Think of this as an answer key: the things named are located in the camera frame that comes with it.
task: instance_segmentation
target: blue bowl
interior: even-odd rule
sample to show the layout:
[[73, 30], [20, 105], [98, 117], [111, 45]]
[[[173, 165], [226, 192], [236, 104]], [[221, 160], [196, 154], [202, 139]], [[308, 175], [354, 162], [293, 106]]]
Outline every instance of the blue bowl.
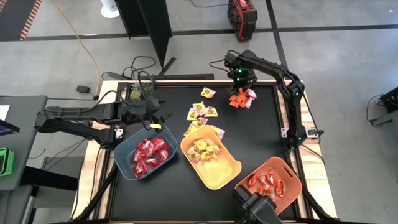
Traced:
[[[131, 163], [132, 155], [136, 151], [137, 145], [140, 142], [142, 142], [145, 138], [153, 139], [156, 137], [163, 137], [165, 141], [169, 144], [170, 157], [166, 161], [161, 163], [159, 166], [155, 167], [155, 169], [150, 169], [148, 167], [148, 173], [142, 175], [140, 178], [137, 178], [132, 171], [132, 163]], [[136, 134], [134, 134], [133, 136], [129, 137], [121, 144], [116, 146], [113, 156], [114, 156], [114, 161], [116, 165], [118, 165], [118, 168], [123, 174], [124, 178], [126, 178], [127, 180], [141, 180], [150, 175], [151, 173], [153, 173], [155, 170], [164, 165], [166, 162], [171, 160], [171, 158], [175, 156], [176, 152], [177, 152], [177, 140], [175, 140], [173, 134], [165, 126], [161, 133], [156, 133], [153, 128], [151, 130], [146, 130], [145, 128], [141, 129]]]

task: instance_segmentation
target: plastic bowl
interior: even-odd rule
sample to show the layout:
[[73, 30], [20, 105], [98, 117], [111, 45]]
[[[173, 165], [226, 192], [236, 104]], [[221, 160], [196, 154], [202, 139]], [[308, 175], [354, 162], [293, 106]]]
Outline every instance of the plastic bowl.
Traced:
[[284, 183], [284, 196], [276, 197], [275, 200], [275, 212], [277, 215], [279, 215], [279, 213], [287, 208], [301, 194], [302, 190], [300, 179], [294, 174], [292, 169], [286, 164], [285, 161], [283, 161], [283, 159], [279, 157], [271, 157], [269, 160], [267, 160], [267, 162], [258, 167], [245, 179], [236, 184], [235, 188], [238, 188], [239, 185], [243, 185], [248, 191], [250, 191], [250, 193], [254, 194], [257, 191], [257, 186], [260, 183], [257, 181], [257, 184], [253, 188], [249, 189], [249, 178], [253, 174], [256, 174], [257, 176], [265, 175], [271, 170], [274, 171], [275, 177]]
[[[136, 151], [138, 143], [142, 142], [145, 138], [153, 139], [155, 137], [163, 137], [165, 141], [169, 144], [170, 157], [166, 161], [161, 163], [159, 166], [155, 167], [155, 169], [150, 169], [149, 167], [147, 167], [148, 173], [137, 178], [132, 171], [132, 163], [130, 162], [132, 154]], [[176, 152], [177, 152], [177, 140], [175, 140], [173, 134], [165, 126], [161, 133], [156, 133], [153, 128], [151, 130], [146, 130], [144, 128], [141, 129], [136, 134], [132, 135], [131, 137], [123, 141], [121, 144], [116, 146], [113, 156], [114, 156], [114, 161], [116, 165], [118, 165], [118, 168], [121, 171], [124, 178], [126, 178], [127, 180], [141, 180], [149, 176], [159, 167], [161, 167], [166, 162], [171, 160], [171, 158], [175, 156]]]
[[[208, 139], [220, 147], [221, 151], [216, 161], [211, 159], [211, 162], [199, 161], [196, 164], [191, 161], [187, 155], [187, 151], [193, 147], [193, 142], [198, 139]], [[185, 137], [181, 141], [181, 150], [206, 187], [212, 190], [222, 188], [222, 186], [234, 179], [242, 170], [241, 162], [236, 161], [232, 157], [217, 137], [215, 130], [209, 125], [204, 125]]]

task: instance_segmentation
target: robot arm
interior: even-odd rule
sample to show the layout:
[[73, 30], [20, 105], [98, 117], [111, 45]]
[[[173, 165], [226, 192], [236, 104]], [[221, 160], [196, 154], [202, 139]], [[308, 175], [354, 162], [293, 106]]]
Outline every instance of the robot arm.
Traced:
[[[289, 116], [289, 129], [286, 132], [287, 147], [296, 148], [306, 140], [307, 131], [302, 125], [300, 105], [304, 93], [304, 84], [295, 74], [283, 66], [257, 57], [250, 50], [245, 50], [241, 54], [232, 50], [228, 51], [225, 57], [225, 66], [230, 70], [228, 77], [234, 80], [234, 86], [230, 89], [231, 94], [235, 94], [239, 88], [245, 90], [256, 84], [257, 77], [253, 70], [259, 70], [273, 76], [276, 80], [277, 88], [285, 100]], [[285, 84], [285, 78], [291, 80], [288, 85]]]

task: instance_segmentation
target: gray floor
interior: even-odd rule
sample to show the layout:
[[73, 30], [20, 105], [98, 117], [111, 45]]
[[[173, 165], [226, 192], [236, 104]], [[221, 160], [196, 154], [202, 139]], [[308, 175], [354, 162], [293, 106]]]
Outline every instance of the gray floor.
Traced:
[[[58, 0], [79, 34], [124, 32], [120, 18], [105, 19], [99, 0]], [[223, 3], [195, 0], [198, 5]], [[253, 0], [259, 10], [258, 27], [270, 28], [265, 1]], [[279, 27], [356, 26], [398, 23], [397, 1], [382, 0], [278, 0], [272, 1]], [[197, 9], [189, 0], [167, 0], [174, 31], [230, 29], [225, 8]], [[72, 35], [49, 0], [43, 0], [29, 36]], [[398, 219], [397, 124], [372, 128], [366, 121], [366, 103], [373, 95], [398, 85], [398, 29], [280, 33], [289, 69], [304, 82], [320, 129], [333, 199], [342, 220], [396, 223]], [[121, 72], [138, 55], [155, 57], [149, 38], [84, 40], [100, 72]], [[95, 68], [75, 40], [0, 42], [0, 95], [38, 95], [89, 98], [75, 91], [77, 85], [95, 89]], [[208, 66], [227, 50], [251, 49], [258, 56], [278, 62], [272, 33], [254, 34], [239, 43], [233, 34], [186, 35], [171, 38], [167, 59], [176, 57], [168, 74], [226, 74]], [[141, 60], [137, 66], [150, 62]], [[160, 66], [149, 69], [157, 73]], [[259, 74], [260, 78], [270, 78]], [[92, 102], [49, 101], [49, 105], [88, 106]], [[377, 117], [383, 109], [370, 107]], [[40, 167], [81, 138], [67, 134], [38, 134], [29, 160]], [[72, 156], [84, 156], [85, 144]], [[42, 210], [36, 223], [68, 219], [70, 208]]]

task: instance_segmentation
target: red power tool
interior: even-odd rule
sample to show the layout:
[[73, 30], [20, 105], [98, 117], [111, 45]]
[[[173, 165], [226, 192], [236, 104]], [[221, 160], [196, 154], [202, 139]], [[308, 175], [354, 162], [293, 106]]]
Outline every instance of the red power tool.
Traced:
[[227, 15], [238, 41], [250, 40], [257, 21], [257, 10], [251, 0], [229, 0]]

